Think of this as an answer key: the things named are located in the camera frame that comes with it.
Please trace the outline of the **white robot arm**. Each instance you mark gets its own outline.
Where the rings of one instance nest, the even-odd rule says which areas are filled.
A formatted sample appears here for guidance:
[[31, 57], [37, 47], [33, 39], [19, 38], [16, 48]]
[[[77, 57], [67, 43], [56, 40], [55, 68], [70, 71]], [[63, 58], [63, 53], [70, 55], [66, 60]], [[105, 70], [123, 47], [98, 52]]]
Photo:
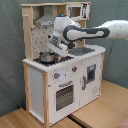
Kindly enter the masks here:
[[128, 40], [128, 21], [112, 20], [98, 27], [82, 28], [67, 15], [57, 16], [54, 22], [54, 31], [49, 35], [47, 46], [61, 57], [68, 55], [68, 46], [61, 42], [64, 38], [68, 42], [81, 39], [126, 39]]

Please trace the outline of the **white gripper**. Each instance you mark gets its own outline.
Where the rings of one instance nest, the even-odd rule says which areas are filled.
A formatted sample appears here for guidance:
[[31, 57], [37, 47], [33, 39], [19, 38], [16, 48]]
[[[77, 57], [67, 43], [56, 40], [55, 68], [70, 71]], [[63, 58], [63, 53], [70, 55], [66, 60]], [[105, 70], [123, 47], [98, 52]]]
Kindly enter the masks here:
[[59, 54], [61, 57], [66, 57], [68, 55], [68, 46], [61, 42], [61, 39], [49, 34], [47, 37], [47, 47], [53, 52]]

